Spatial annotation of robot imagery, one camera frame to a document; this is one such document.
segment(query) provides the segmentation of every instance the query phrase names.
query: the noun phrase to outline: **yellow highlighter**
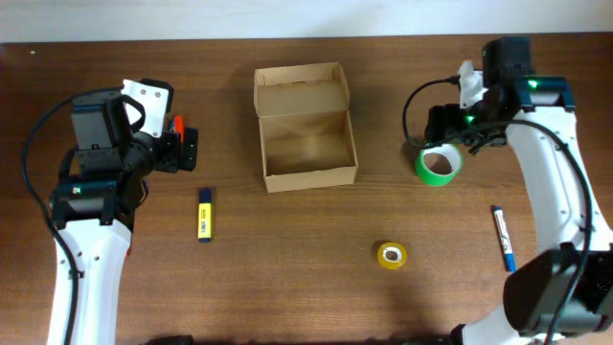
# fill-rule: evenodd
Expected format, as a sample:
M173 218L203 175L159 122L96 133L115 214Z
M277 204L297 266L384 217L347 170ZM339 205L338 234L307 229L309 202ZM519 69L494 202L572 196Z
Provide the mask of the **yellow highlighter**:
M211 235L213 234L212 215L211 189L203 188L200 190L200 202L198 204L198 241L200 243L211 241Z

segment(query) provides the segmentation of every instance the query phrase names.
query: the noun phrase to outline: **open cardboard box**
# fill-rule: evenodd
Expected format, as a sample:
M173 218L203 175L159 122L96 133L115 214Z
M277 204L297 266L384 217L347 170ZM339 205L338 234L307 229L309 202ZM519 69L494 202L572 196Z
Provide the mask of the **open cardboard box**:
M340 63L256 70L268 193L352 184L357 157Z

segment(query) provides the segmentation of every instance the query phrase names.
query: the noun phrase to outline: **green tape roll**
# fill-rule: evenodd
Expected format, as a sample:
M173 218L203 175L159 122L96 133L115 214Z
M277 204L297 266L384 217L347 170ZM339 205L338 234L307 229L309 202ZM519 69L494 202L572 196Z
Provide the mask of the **green tape roll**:
M431 171L423 160L423 157L427 154L437 153L444 157L450 168L450 173L436 173ZM424 149L420 152L420 158L415 162L415 173L425 184L430 186L444 186L449 183L453 177L460 171L462 165L464 164L464 160L462 159L462 154L460 150L456 148L455 145L444 144L442 146L432 148L432 149Z

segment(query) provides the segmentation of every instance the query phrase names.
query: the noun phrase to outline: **wood grain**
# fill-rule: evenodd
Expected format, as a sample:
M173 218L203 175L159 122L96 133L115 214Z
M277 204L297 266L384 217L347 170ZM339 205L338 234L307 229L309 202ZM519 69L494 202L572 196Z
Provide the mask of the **wood grain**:
M0 343L46 341L54 244L19 169L43 111L80 91L142 77L175 88L173 113L200 129L194 172L150 176L120 288L118 344L166 334L245 342L361 341L447 334L501 303L507 277L489 205L504 207L519 265L534 255L533 216L509 148L465 156L443 188L420 183L400 128L406 97L425 81L480 65L494 36L140 41L0 46ZM604 214L613 214L610 81L613 34L533 36L534 67L563 75L578 104L583 160ZM355 185L269 195L262 181L256 68L340 61L347 74L359 170ZM410 109L423 131L450 86ZM38 134L29 160L43 196L75 142L68 110ZM214 241L196 240L197 191L216 188ZM407 265L380 267L380 241L404 244ZM567 343L604 344L613 333Z

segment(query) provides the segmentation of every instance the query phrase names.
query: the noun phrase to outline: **white wall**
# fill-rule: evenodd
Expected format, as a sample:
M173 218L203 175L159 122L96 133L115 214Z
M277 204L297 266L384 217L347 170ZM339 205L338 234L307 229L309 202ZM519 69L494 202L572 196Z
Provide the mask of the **white wall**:
M613 0L0 0L0 42L613 31Z

